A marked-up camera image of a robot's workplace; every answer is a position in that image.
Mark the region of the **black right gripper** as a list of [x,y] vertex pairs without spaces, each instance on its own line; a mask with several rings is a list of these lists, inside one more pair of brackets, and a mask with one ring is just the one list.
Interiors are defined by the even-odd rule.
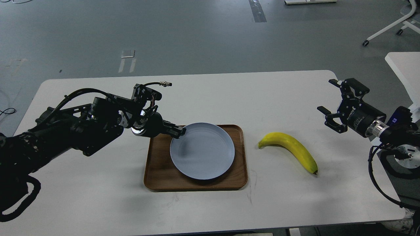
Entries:
[[[363,101],[369,88],[355,78],[342,82],[330,79],[328,82],[340,89],[342,100],[337,113],[331,113],[324,106],[317,107],[325,117],[324,124],[337,133],[347,132],[350,127],[364,138],[372,136],[371,125],[374,121],[384,122],[387,115]],[[340,118],[342,124],[334,121],[335,118]]]

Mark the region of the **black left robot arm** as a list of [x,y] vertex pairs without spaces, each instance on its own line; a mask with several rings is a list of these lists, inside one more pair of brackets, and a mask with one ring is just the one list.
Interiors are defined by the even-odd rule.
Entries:
[[136,84],[131,98],[82,88],[48,107],[36,126],[16,136],[1,134],[1,222],[20,216],[36,199],[41,183],[30,176],[70,149],[91,156],[120,137],[125,128],[136,136],[180,138],[186,128],[164,120],[156,101],[162,94],[150,83]]

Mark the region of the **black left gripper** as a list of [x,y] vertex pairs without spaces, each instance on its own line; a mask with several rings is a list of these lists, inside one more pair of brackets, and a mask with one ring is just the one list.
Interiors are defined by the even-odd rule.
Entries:
[[131,128],[135,136],[154,138],[159,134],[170,135],[172,138],[180,138],[186,133],[186,128],[181,126],[172,126],[168,129],[164,127],[162,115],[159,112],[153,114],[141,129]]

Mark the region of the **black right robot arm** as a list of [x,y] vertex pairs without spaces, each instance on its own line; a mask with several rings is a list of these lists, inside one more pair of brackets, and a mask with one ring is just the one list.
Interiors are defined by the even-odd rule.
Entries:
[[336,113],[323,106],[317,109],[325,116],[325,125],[337,133],[349,128],[360,136],[379,139],[379,145],[372,145],[368,155],[368,172],[374,187],[389,201],[402,208],[415,211],[418,206],[402,203],[388,196],[378,185],[373,174],[373,157],[379,154],[384,169],[391,175],[403,179],[419,178],[419,127],[413,121],[410,109],[399,106],[387,119],[386,114],[363,101],[369,88],[354,78],[329,83],[338,87],[341,102]]

